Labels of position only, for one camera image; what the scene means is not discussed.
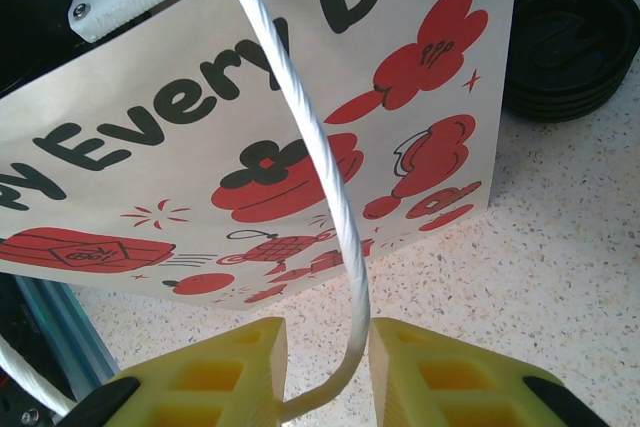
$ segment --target terrazzo surface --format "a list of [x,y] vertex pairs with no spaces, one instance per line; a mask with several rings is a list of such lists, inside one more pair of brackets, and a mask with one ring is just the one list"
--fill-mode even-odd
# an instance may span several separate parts
[[[594,114],[504,115],[498,144],[486,214],[370,263],[374,314],[551,370],[610,425],[640,425],[640,59]],[[122,368],[286,317],[287,397],[326,379],[348,335],[344,277],[244,314],[73,290]],[[372,402],[365,361],[338,399],[289,425],[373,426]]]

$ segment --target white paper bag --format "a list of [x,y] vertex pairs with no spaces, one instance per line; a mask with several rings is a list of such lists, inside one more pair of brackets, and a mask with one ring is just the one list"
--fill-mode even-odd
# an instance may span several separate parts
[[[513,0],[266,0],[365,255],[486,208]],[[251,309],[342,272],[236,0],[182,0],[0,100],[0,270]]]

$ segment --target black lid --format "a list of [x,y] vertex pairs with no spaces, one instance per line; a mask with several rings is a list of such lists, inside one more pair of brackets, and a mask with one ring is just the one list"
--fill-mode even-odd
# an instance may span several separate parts
[[514,100],[508,96],[504,98],[504,105],[511,112],[519,117],[526,118],[535,122],[557,123],[567,122],[569,120],[579,119],[594,112],[602,107],[614,92],[609,92],[602,97],[595,98],[589,102],[584,102],[580,107],[557,108],[556,110],[541,110],[539,107],[531,108],[523,105],[520,101]]
[[517,97],[518,99],[526,100],[531,103],[538,103],[540,106],[552,106],[554,105],[564,105],[567,103],[575,103],[578,105],[580,102],[588,102],[590,99],[594,97],[601,96],[605,92],[616,91],[622,81],[624,80],[627,71],[630,66],[626,66],[624,69],[621,69],[616,76],[611,78],[610,80],[603,82],[599,88],[584,90],[580,93],[572,94],[572,95],[557,95],[551,96],[549,94],[532,94],[530,92],[522,91],[517,87],[514,87],[512,84],[506,84],[505,89],[509,91],[511,95]]
[[589,97],[624,78],[639,46],[633,0],[516,0],[507,85],[543,98]]
[[621,80],[622,79],[614,84],[611,84],[606,89],[596,92],[595,94],[584,96],[578,99],[568,98],[567,100],[545,100],[539,98],[530,98],[527,96],[522,96],[516,90],[509,88],[506,88],[504,91],[504,99],[507,107],[511,103],[515,103],[521,107],[526,107],[531,110],[538,110],[541,113],[577,110],[584,108],[585,106],[592,105],[594,102],[606,102],[607,100],[609,100],[609,98],[611,98],[611,96],[615,94],[620,87]]

